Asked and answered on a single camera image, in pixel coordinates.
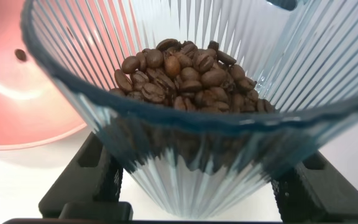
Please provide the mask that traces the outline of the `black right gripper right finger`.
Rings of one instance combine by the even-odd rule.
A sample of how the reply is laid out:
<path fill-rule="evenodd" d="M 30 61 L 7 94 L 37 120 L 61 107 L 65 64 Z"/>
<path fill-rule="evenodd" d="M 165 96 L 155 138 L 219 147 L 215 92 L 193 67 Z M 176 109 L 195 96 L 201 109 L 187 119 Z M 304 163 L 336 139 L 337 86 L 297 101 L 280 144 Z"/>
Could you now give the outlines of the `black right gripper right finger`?
<path fill-rule="evenodd" d="M 284 223 L 358 222 L 358 190 L 319 152 L 271 184 Z"/>

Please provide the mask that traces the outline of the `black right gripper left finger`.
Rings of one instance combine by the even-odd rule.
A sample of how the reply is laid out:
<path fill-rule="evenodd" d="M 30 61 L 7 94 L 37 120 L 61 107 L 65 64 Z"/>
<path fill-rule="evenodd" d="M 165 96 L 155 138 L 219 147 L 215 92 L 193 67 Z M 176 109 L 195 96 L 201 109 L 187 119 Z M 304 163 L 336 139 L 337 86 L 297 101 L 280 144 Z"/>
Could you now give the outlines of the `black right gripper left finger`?
<path fill-rule="evenodd" d="M 90 133 L 39 202 L 43 218 L 131 220 L 130 203 L 119 200 L 123 168 Z"/>

